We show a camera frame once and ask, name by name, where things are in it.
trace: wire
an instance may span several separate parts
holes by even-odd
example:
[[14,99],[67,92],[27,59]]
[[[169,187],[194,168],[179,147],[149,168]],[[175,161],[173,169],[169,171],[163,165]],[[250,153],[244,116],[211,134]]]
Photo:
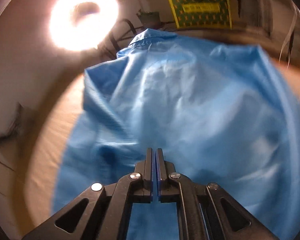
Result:
[[8,168],[9,170],[15,171],[13,168],[9,167],[8,165],[4,164],[0,161],[0,164],[2,164],[4,167]]
[[297,19],[298,19],[297,7],[296,7],[296,5],[294,4],[293,1],[291,1],[291,7],[294,10],[293,18],[292,18],[292,22],[291,22],[288,34],[287,34],[286,38],[284,39],[282,47],[281,47],[280,57],[279,57],[279,63],[280,63],[280,60],[281,60],[282,51],[283,51],[284,47],[287,45],[288,41],[290,40],[291,34],[292,34],[293,30],[294,30],[294,27],[296,26]]

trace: bright light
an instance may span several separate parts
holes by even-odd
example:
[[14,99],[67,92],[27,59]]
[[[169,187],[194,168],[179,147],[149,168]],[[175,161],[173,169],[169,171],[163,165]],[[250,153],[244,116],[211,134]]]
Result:
[[[73,11],[76,5],[92,2],[99,12],[85,16],[76,25]],[[113,27],[118,17],[116,0],[58,0],[51,13],[50,33],[61,48],[80,51],[96,48]]]

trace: blue fabric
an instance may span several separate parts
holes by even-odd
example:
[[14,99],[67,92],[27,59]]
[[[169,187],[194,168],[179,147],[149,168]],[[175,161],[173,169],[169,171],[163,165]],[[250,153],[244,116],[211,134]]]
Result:
[[[281,240],[292,239],[300,230],[300,103],[262,49],[148,29],[117,57],[85,71],[84,111],[53,212],[160,147],[178,172],[217,182]],[[178,239],[175,204],[135,204],[128,239]]]

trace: plant pot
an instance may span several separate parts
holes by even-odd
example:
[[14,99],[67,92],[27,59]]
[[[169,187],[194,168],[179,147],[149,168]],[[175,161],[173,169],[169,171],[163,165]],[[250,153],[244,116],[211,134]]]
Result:
[[159,29],[162,24],[160,21],[159,12],[151,12],[147,14],[142,14],[139,17],[140,22],[142,23],[145,29]]

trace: screw head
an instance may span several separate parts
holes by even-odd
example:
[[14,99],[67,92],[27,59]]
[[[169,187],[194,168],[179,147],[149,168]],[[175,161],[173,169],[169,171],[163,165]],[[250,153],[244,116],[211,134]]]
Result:
[[141,174],[138,172],[133,172],[130,174],[131,179],[139,179],[141,177]]
[[210,189],[216,190],[216,189],[218,189],[218,187],[219,187],[219,185],[215,182],[211,182],[208,184],[208,188],[210,188]]
[[179,179],[181,177],[181,174],[177,173],[177,172],[173,172],[173,173],[170,174],[170,177],[172,179]]
[[93,183],[93,184],[91,185],[91,189],[92,189],[93,191],[99,191],[99,190],[102,189],[102,184],[100,184],[100,183]]

